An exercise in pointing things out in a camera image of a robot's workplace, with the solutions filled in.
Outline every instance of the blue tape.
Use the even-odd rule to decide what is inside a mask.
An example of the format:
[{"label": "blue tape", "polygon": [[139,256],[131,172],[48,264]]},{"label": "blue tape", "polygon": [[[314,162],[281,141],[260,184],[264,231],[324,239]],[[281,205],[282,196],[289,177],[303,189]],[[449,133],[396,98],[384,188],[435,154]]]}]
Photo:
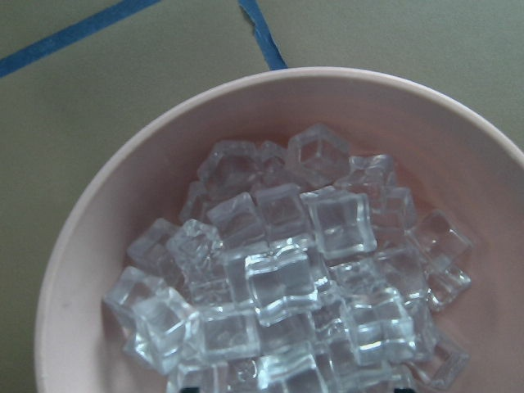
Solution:
[{"label": "blue tape", "polygon": [[0,78],[113,25],[160,0],[123,0],[0,60]]},{"label": "blue tape", "polygon": [[238,0],[240,7],[249,16],[255,26],[256,42],[264,55],[264,59],[271,70],[281,70],[287,68],[287,64],[282,59],[277,44],[273,41],[268,24],[265,22],[264,15],[259,8],[256,0]]}]

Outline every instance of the gray table surface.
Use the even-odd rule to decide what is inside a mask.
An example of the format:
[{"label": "gray table surface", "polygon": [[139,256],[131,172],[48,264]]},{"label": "gray table surface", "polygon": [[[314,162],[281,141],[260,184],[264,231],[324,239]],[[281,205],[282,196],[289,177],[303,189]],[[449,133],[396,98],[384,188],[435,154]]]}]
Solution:
[{"label": "gray table surface", "polygon": [[[0,58],[117,3],[0,2]],[[524,147],[522,0],[260,0],[290,67],[425,84]],[[35,391],[34,316],[52,246],[104,162],[143,125],[268,70],[236,0],[164,0],[0,79],[0,391]]]}]

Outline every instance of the pile of clear cubes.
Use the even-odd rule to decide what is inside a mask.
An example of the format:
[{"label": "pile of clear cubes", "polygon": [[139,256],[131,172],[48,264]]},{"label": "pile of clear cubes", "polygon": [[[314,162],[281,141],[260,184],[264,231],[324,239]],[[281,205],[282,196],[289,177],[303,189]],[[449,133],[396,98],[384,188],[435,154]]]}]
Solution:
[{"label": "pile of clear cubes", "polygon": [[469,356],[432,315],[470,287],[471,243],[441,211],[418,217],[391,156],[349,152],[322,124],[287,149],[218,142],[183,225],[131,244],[104,302],[167,393],[451,386]]}]

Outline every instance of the bowl rim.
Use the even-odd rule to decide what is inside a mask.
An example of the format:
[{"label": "bowl rim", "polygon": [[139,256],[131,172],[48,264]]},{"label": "bowl rim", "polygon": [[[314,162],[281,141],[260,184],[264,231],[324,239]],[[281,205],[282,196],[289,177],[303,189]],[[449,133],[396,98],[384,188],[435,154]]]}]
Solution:
[{"label": "bowl rim", "polygon": [[194,97],[179,103],[173,108],[167,110],[164,114],[158,116],[152,122],[144,126],[140,131],[133,135],[118,151],[102,166],[97,172],[93,180],[88,184],[80,198],[75,203],[72,211],[66,219],[60,234],[56,240],[52,253],[47,262],[45,274],[43,276],[40,293],[38,298],[38,306],[36,312],[36,322],[34,330],[34,370],[36,376],[37,391],[40,393],[48,392],[46,388],[47,370],[45,366],[45,359],[43,357],[43,343],[47,335],[46,321],[47,310],[52,306],[51,297],[53,291],[53,282],[56,278],[58,269],[60,268],[60,261],[67,247],[71,233],[75,230],[79,223],[80,217],[88,207],[92,198],[98,193],[102,184],[115,168],[117,168],[124,160],[132,154],[132,152],[151,138],[157,129],[168,124],[172,119],[180,116],[184,112],[211,101],[219,96],[231,93],[245,88],[251,88],[256,85],[266,84],[268,82],[275,82],[282,79],[302,79],[302,78],[343,78],[366,81],[372,84],[387,86],[389,88],[399,89],[415,96],[420,96],[430,102],[434,102],[445,109],[452,111],[471,123],[475,124],[479,129],[482,129],[486,134],[497,143],[506,153],[514,160],[524,171],[524,152],[511,141],[505,134],[498,130],[492,123],[478,115],[475,111],[469,109],[464,104],[439,93],[436,90],[413,82],[408,79],[403,79],[394,75],[383,74],[371,70],[361,70],[355,68],[345,67],[301,67],[291,68],[285,70],[266,71],[260,74],[249,75],[240,79],[235,79],[225,84],[220,84],[217,87],[211,88],[199,93]]}]

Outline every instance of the pink bowl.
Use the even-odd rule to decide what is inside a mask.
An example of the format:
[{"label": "pink bowl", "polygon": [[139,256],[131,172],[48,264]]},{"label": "pink bowl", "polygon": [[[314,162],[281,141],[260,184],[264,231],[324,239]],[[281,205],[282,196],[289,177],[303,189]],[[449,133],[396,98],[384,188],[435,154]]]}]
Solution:
[{"label": "pink bowl", "polygon": [[163,392],[165,380],[120,353],[101,298],[127,245],[156,217],[175,219],[187,185],[223,138],[285,142],[323,122],[352,153],[387,152],[421,213],[436,206],[474,244],[472,288],[437,317],[472,356],[453,392],[524,386],[524,154],[456,101],[365,70],[304,68],[213,88],[129,140],[79,199],[43,280],[36,327],[40,393]]}]

